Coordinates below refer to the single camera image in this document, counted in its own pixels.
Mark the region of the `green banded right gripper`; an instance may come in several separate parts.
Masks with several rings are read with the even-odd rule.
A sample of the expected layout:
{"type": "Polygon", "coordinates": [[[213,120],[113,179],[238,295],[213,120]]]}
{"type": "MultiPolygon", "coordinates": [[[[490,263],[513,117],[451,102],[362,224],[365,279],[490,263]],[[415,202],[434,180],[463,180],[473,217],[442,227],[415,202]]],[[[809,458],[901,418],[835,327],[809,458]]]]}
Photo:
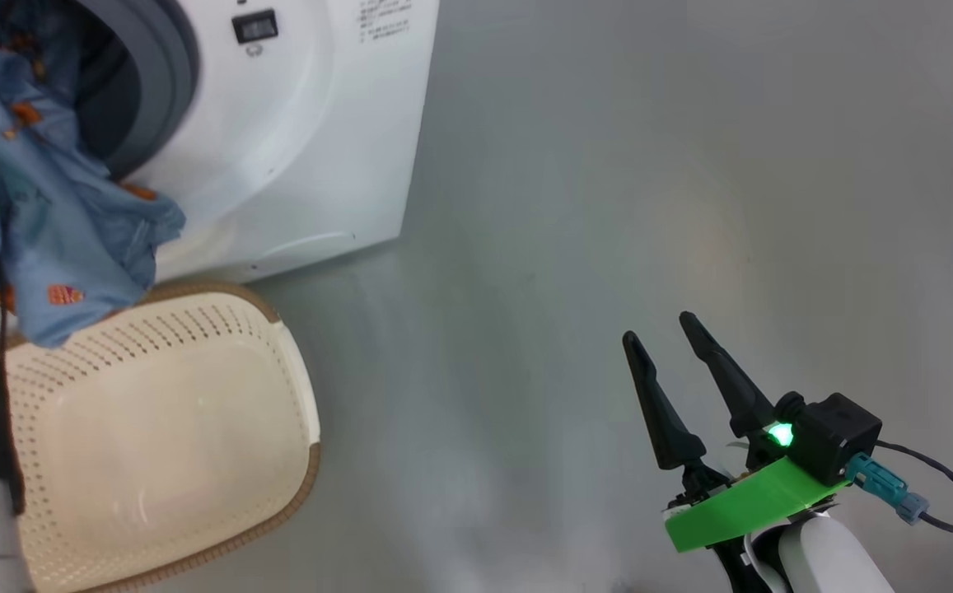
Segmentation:
{"type": "MultiPolygon", "coordinates": [[[[732,434],[744,438],[773,424],[773,405],[698,316],[684,311],[679,321],[695,357],[717,384],[732,434]]],[[[743,540],[814,509],[844,487],[843,481],[826,487],[785,455],[736,479],[709,468],[702,461],[706,447],[688,431],[661,389],[656,364],[638,335],[627,331],[622,345],[658,468],[684,469],[680,502],[665,518],[677,552],[743,540]]]]}

